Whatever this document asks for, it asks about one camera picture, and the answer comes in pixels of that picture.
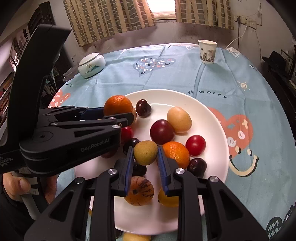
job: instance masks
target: white plate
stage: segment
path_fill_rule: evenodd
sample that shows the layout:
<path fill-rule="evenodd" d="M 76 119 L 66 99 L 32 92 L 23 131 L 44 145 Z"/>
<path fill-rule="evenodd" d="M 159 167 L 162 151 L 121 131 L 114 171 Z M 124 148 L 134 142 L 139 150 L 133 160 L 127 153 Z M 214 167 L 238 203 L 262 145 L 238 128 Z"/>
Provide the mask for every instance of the white plate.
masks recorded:
<path fill-rule="evenodd" d="M 133 106 L 140 99 L 145 99 L 152 107 L 149 117 L 137 117 L 133 124 L 134 137 L 140 141 L 151 140 L 150 127 L 159 119 L 166 119 L 168 110 L 179 106 L 187 111 L 192 119 L 192 127 L 187 133 L 176 135 L 174 141 L 185 145 L 192 135 L 201 135 L 206 141 L 206 149 L 199 157 L 207 162 L 204 178 L 217 176 L 225 182 L 228 172 L 229 149 L 225 133 L 214 114 L 198 100 L 171 90 L 144 90 L 126 95 Z M 97 157 L 75 168 L 76 176 L 86 179 L 97 177 L 100 173 L 112 168 L 117 159 L 122 157 L 122 147 L 110 159 Z M 114 198 L 115 227 L 124 232 L 140 235 L 158 235 L 175 231 L 178 228 L 178 208 L 165 207 L 158 202 L 158 192 L 161 188 L 160 175 L 156 162 L 147 166 L 146 178 L 154 187 L 154 197 L 150 205 L 135 207 L 128 204 L 124 198 Z M 200 198 L 201 214 L 204 214 Z"/>

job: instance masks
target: cup rim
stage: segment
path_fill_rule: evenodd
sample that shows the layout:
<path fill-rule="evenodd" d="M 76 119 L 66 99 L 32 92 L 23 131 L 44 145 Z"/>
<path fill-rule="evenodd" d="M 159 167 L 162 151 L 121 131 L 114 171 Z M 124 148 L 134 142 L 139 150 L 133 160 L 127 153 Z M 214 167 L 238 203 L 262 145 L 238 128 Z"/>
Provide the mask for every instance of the cup rim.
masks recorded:
<path fill-rule="evenodd" d="M 208 44 L 208 45 L 217 45 L 218 43 L 210 40 L 198 40 L 199 43 Z"/>

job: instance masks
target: jar lid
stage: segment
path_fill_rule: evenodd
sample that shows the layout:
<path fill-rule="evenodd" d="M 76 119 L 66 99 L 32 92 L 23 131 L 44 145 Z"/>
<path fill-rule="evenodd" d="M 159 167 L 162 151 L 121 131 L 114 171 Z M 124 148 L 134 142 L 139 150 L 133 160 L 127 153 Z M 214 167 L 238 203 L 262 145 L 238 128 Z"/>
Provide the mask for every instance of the jar lid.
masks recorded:
<path fill-rule="evenodd" d="M 84 65 L 84 64 L 88 63 L 89 61 L 92 61 L 92 60 L 95 59 L 98 55 L 99 55 L 99 53 L 91 53 L 91 54 L 85 56 L 85 57 L 79 62 L 79 66 Z"/>

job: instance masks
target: black sleeve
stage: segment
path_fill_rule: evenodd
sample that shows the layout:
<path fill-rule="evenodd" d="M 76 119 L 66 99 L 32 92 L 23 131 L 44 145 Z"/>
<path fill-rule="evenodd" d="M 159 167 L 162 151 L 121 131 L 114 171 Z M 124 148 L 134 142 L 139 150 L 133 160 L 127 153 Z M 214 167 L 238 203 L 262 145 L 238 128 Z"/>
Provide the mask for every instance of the black sleeve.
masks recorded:
<path fill-rule="evenodd" d="M 33 222 L 25 204 L 13 201 L 7 195 L 0 175 L 0 240 L 23 241 Z"/>

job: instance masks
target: red heart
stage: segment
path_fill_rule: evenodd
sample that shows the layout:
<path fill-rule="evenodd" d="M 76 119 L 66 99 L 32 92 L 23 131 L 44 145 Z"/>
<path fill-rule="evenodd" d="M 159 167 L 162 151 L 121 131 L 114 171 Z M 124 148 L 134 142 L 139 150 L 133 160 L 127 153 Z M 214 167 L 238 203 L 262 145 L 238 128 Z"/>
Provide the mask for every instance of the red heart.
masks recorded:
<path fill-rule="evenodd" d="M 253 138 L 253 126 L 250 120 L 245 115 L 234 115 L 226 120 L 216 109 L 210 107 L 209 109 L 222 125 L 228 142 L 229 154 L 234 158 L 237 155 L 235 147 L 238 146 L 243 150 Z"/>
<path fill-rule="evenodd" d="M 50 102 L 48 108 L 60 106 L 66 99 L 70 97 L 70 95 L 71 95 L 70 93 L 67 93 L 63 96 L 63 91 L 59 89 L 55 94 L 54 98 L 52 99 L 52 101 Z"/>

